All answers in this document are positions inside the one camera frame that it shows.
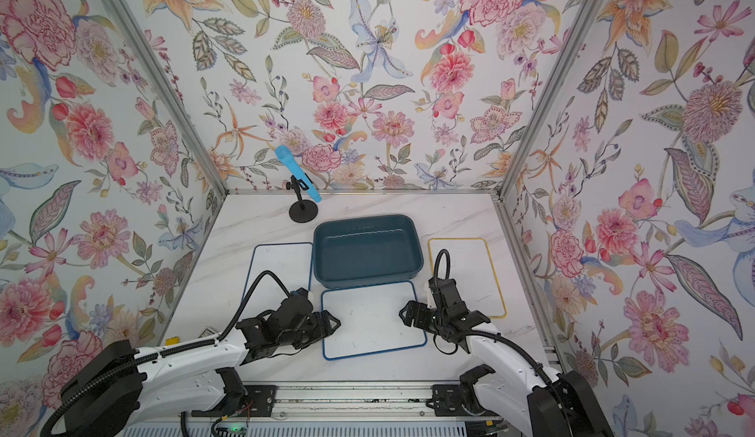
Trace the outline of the yellow-framed whiteboard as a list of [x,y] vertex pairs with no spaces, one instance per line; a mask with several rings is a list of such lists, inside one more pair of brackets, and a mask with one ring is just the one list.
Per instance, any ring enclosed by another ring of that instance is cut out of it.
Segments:
[[456,281],[460,297],[471,310],[491,319],[506,316],[505,300],[495,273],[489,246],[483,238],[430,238],[432,260],[443,249],[450,255],[450,279]]

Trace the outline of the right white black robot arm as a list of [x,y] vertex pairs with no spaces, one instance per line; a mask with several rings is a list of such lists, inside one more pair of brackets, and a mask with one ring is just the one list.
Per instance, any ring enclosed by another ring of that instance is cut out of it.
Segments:
[[487,315],[468,308],[450,278],[451,257],[438,253],[429,281],[434,306],[408,301],[404,325],[420,329],[480,360],[455,386],[438,385],[437,413],[496,415],[523,436],[611,436],[611,425],[588,381],[543,364],[503,336]]

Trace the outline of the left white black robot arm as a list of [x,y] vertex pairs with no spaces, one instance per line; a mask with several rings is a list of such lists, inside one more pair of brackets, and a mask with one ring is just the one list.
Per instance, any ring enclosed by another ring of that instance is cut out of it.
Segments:
[[118,341],[63,386],[61,404],[40,434],[55,435],[63,424],[66,436],[115,436],[124,428],[178,413],[218,413],[228,419],[251,402],[240,377],[242,366],[273,358],[279,348],[297,352],[332,336],[341,326],[328,311],[317,311],[306,289],[285,291],[278,309],[254,317],[242,314],[265,270],[253,281],[226,327],[176,346],[130,348]]

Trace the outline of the teal plastic storage box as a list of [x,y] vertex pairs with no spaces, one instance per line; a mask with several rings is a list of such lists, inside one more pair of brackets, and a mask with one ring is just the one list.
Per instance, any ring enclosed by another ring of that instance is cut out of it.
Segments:
[[327,289],[404,282],[424,267],[414,222],[405,215],[330,221],[314,231],[314,276]]

